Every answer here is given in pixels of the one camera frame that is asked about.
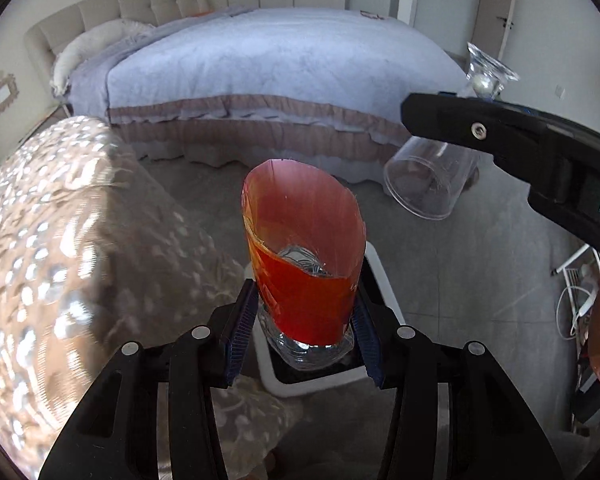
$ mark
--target beige tufted headboard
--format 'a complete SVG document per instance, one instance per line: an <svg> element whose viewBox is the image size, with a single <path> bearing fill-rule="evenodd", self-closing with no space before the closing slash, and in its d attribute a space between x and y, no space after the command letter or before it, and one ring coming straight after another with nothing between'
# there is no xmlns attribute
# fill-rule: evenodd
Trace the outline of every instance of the beige tufted headboard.
<svg viewBox="0 0 600 480"><path fill-rule="evenodd" d="M152 25L192 16L210 9L208 0L83 0L31 27L24 41L45 87L56 56L83 32L109 20L128 18Z"/></svg>

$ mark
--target pillow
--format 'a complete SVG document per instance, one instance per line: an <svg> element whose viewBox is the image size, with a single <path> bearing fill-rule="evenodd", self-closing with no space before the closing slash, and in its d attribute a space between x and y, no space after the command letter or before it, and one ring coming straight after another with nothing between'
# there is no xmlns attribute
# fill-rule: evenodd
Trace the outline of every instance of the pillow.
<svg viewBox="0 0 600 480"><path fill-rule="evenodd" d="M119 18L96 25L69 43L56 58L52 69L51 88L56 96L66 93L69 76L80 63L103 51L109 45L129 36L137 36L155 28L147 23Z"/></svg>

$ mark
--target shiny gold fabric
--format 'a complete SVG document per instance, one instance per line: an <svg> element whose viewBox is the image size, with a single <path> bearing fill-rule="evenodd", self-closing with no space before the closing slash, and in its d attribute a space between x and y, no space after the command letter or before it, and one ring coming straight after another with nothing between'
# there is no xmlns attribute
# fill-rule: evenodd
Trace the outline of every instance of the shiny gold fabric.
<svg viewBox="0 0 600 480"><path fill-rule="evenodd" d="M28 140L0 168L0 443L16 465L37 476L121 344L174 340L233 301L242 277L106 124L72 118ZM299 415L248 378L214 405L231 478Z"/></svg>

